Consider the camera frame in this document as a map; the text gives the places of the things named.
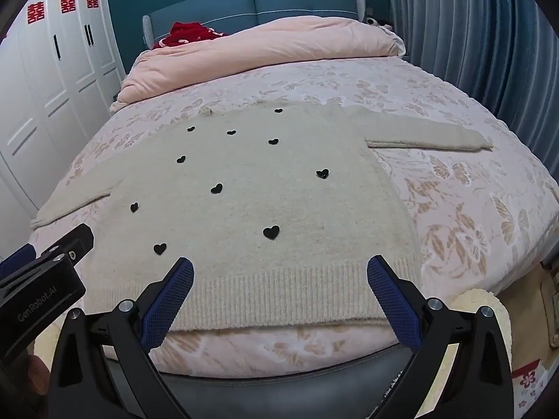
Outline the beige heart-pattern knit sweater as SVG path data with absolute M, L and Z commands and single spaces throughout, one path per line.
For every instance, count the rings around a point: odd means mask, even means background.
M 54 192 L 32 227 L 104 199 L 81 269 L 90 312 L 185 257 L 195 277 L 178 329 L 375 322 L 374 255 L 421 279 L 415 225 L 373 153 L 396 147 L 477 152 L 489 142 L 361 106 L 261 102 L 135 143 Z

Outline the pink butterfly bed blanket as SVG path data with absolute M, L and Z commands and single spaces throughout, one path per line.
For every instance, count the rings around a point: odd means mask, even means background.
M 558 184 L 507 125 L 452 84 L 397 57 L 218 67 L 200 83 L 120 104 L 74 159 L 68 185 L 167 125 L 207 110 L 258 101 L 360 105 L 373 112 L 452 123 L 492 143 L 483 152 L 381 149 L 377 159 L 410 213 L 430 295 L 502 291 L 533 269 L 558 239 Z M 287 375 L 394 343 L 384 324 L 170 333 L 153 351 L 158 369 L 202 376 Z

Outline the white wardrobe with red stickers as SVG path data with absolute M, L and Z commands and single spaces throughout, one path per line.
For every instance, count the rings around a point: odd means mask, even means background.
M 28 0 L 1 42 L 1 255 L 110 117 L 124 78 L 108 0 Z

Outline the red garment on bed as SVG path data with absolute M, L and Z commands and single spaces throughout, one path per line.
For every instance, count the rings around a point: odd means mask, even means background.
M 225 37 L 225 33 L 205 27 L 198 22 L 175 22 L 167 35 L 154 42 L 153 49 L 210 41 L 222 37 Z

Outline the blue upholstered headboard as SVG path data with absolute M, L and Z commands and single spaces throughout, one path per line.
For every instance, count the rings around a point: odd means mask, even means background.
M 284 17 L 315 15 L 364 21 L 366 0 L 184 0 L 142 17 L 144 43 L 152 48 L 175 22 L 198 22 L 232 34 Z

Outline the pink folded duvet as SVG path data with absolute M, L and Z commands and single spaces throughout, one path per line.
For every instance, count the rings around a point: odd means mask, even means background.
M 269 65 L 402 57 L 405 53 L 404 41 L 381 25 L 342 17 L 286 17 L 215 40 L 141 53 L 110 112 L 189 85 Z

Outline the blue-grey curtain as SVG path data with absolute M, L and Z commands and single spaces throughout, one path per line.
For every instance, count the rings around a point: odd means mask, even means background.
M 535 0 L 390 0 L 407 58 L 480 102 L 558 174 L 558 36 Z

